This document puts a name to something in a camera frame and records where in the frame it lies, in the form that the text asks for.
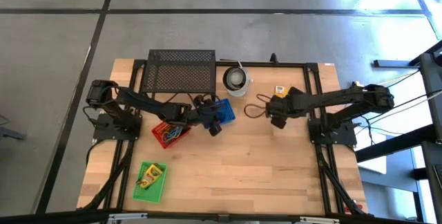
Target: concrete floor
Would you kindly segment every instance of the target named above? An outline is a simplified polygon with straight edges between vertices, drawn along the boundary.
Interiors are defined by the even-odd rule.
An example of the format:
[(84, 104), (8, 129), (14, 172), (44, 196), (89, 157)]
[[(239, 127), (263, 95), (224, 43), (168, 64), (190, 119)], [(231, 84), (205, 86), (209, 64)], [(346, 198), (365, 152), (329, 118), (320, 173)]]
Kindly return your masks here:
[[(101, 8), (103, 1), (0, 0), (0, 8)], [(420, 9), (417, 0), (112, 0), (110, 7)], [(0, 216), (31, 211), (97, 18), (0, 15), (0, 114), (11, 120), (7, 127), (28, 134), (23, 142), (0, 142)], [(282, 62), (332, 62), (347, 87), (407, 73), (371, 63), (411, 59), (435, 42), (421, 15), (108, 15), (86, 90), (92, 80), (109, 77), (115, 58), (145, 59), (151, 48), (216, 49), (218, 59), (267, 61), (275, 52)], [(48, 211), (75, 208), (92, 131), (79, 111)]]

